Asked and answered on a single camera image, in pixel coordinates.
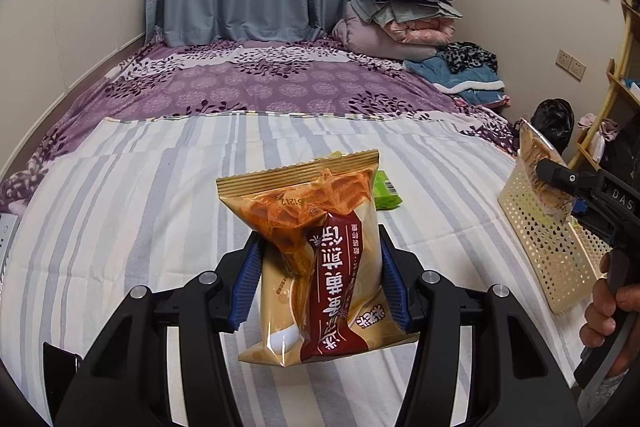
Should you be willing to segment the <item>person's right hand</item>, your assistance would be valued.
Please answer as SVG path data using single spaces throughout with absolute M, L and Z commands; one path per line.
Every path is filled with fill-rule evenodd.
M 586 323 L 582 325 L 579 337 L 585 347 L 601 347 L 606 337 L 615 331 L 614 313 L 640 311 L 640 288 L 638 284 L 624 286 L 615 294 L 608 288 L 605 279 L 597 280 L 592 288 L 592 301 L 585 311 Z M 639 323 L 629 334 L 625 346 L 613 363 L 608 377 L 616 377 L 626 372 L 638 357 L 640 350 Z

